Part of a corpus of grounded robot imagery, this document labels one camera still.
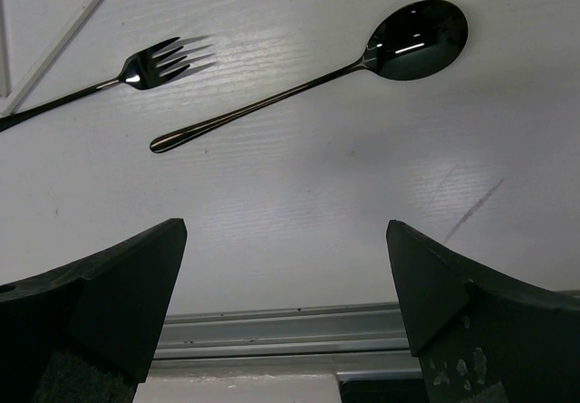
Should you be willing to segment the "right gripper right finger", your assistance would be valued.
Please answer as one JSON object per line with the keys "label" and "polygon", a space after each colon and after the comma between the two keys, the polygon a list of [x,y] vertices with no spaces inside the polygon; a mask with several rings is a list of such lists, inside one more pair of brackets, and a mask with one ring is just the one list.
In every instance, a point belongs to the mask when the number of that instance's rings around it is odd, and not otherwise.
{"label": "right gripper right finger", "polygon": [[578,401],[578,298],[495,271],[401,221],[390,221],[386,243],[430,401]]}

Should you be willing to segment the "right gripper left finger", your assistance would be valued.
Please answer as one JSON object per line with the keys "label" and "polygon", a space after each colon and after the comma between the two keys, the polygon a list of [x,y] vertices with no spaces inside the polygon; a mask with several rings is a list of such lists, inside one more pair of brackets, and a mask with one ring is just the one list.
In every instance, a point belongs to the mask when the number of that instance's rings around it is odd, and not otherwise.
{"label": "right gripper left finger", "polygon": [[171,218],[1,286],[4,402],[131,402],[148,377],[187,229]]}

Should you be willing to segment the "black fork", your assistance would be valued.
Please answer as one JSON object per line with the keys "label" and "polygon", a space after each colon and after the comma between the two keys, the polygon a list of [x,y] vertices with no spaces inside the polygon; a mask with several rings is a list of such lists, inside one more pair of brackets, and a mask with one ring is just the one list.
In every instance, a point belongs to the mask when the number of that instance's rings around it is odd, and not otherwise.
{"label": "black fork", "polygon": [[206,36],[182,39],[172,37],[156,43],[144,50],[132,54],[126,59],[120,73],[105,82],[67,94],[53,101],[38,105],[29,110],[10,114],[1,119],[1,131],[30,120],[50,110],[61,108],[74,101],[92,96],[111,89],[120,84],[126,84],[138,91],[155,89],[168,82],[184,76],[200,72],[212,63],[201,64],[214,56],[208,51],[211,44],[191,47],[194,42],[207,39]]}

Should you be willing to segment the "black spoon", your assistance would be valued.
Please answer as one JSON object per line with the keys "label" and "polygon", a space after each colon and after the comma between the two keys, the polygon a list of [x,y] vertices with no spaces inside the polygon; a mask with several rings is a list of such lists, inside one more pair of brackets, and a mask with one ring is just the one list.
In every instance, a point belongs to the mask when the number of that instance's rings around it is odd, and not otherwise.
{"label": "black spoon", "polygon": [[150,143],[150,151],[168,152],[250,113],[352,72],[368,71],[396,82],[430,77],[459,57],[468,38],[467,17],[452,2],[421,0],[405,5],[377,26],[362,56],[354,62],[246,107],[159,136]]}

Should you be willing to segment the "aluminium table frame rail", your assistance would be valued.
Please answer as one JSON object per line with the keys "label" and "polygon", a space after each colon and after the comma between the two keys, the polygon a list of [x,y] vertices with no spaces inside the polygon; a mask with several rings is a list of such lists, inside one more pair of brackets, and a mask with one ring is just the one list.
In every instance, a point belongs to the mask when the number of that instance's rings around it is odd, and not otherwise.
{"label": "aluminium table frame rail", "polygon": [[283,374],[422,377],[395,303],[171,316],[150,369],[169,378]]}

